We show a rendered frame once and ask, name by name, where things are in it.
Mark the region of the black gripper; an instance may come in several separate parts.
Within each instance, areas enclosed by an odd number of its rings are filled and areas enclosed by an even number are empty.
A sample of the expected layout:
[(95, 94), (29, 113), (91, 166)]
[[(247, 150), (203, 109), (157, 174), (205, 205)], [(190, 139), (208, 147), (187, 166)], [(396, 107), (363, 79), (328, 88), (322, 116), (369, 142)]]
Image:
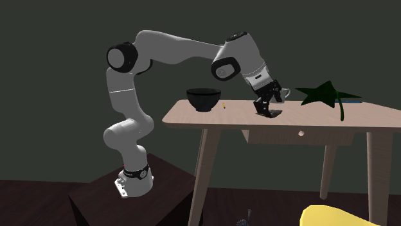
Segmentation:
[(268, 83), (259, 89), (253, 89), (253, 92), (257, 95), (257, 99), (253, 101), (253, 104), (259, 115), (272, 118), (269, 110), (269, 101), (273, 96), (275, 98), (280, 98), (280, 91), (281, 85), (277, 80), (273, 80), (273, 82)]

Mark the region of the white cup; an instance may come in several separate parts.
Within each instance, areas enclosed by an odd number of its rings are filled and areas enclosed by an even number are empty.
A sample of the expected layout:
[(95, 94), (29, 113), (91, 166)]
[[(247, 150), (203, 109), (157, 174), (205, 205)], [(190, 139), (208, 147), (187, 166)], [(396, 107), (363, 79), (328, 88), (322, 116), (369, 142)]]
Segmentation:
[(290, 95), (291, 90), (288, 88), (282, 88), (280, 91), (280, 98), (281, 101), (278, 101), (274, 96), (271, 99), (271, 103), (284, 103), (285, 100), (288, 98), (288, 96)]

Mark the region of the light wooden desk with drawer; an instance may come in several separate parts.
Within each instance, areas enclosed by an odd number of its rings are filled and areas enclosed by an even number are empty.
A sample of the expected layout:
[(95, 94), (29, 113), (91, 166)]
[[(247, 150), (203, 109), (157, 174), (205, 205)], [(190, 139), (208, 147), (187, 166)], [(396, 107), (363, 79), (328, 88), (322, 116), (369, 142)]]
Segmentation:
[(198, 226), (223, 129), (241, 130), (251, 144), (325, 146), (321, 198), (328, 192), (336, 148), (352, 143), (354, 134), (366, 133), (369, 221), (386, 226), (393, 135), (401, 133), (401, 110), (347, 103), (349, 114), (341, 121), (335, 109), (321, 103), (286, 101), (271, 107), (283, 112), (273, 119), (259, 116), (251, 100), (220, 100), (210, 112), (197, 112), (188, 100), (179, 100), (165, 115), (163, 123), (170, 128), (202, 130), (188, 226)]

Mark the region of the dark green star-shaped leaf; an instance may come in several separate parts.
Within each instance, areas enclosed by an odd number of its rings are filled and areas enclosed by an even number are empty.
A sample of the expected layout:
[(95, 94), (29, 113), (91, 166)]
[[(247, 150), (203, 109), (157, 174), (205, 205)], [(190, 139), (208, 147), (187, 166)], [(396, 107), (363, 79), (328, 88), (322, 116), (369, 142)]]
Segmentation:
[(307, 97), (302, 101), (301, 105), (322, 102), (329, 107), (334, 108), (335, 104), (338, 103), (341, 121), (344, 121), (343, 99), (361, 98), (360, 96), (337, 91), (331, 81), (322, 83), (316, 88), (296, 88), (296, 90), (307, 95)]

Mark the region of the black bowl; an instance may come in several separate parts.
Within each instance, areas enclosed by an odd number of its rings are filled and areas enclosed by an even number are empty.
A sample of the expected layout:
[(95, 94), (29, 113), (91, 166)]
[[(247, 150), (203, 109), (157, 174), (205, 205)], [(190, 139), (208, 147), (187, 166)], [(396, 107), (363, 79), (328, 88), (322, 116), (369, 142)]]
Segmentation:
[(188, 101), (197, 112), (209, 112), (217, 104), (221, 90), (213, 88), (194, 88), (186, 91)]

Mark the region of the yellow rounded seat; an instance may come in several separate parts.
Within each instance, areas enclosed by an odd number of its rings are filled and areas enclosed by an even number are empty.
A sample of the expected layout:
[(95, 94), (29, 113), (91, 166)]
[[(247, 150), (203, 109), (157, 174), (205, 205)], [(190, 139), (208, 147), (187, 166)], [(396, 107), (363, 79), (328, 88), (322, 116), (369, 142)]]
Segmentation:
[(310, 205), (299, 219), (299, 226), (380, 226), (344, 210), (327, 205)]

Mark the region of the dark robot stand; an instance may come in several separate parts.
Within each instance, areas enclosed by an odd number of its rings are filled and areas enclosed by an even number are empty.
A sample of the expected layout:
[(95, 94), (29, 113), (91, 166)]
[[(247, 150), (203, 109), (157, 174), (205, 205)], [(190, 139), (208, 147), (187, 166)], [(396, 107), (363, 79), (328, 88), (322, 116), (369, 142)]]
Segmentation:
[(77, 226), (187, 226), (195, 177), (148, 154), (153, 188), (122, 198), (114, 185), (118, 168), (70, 192)]

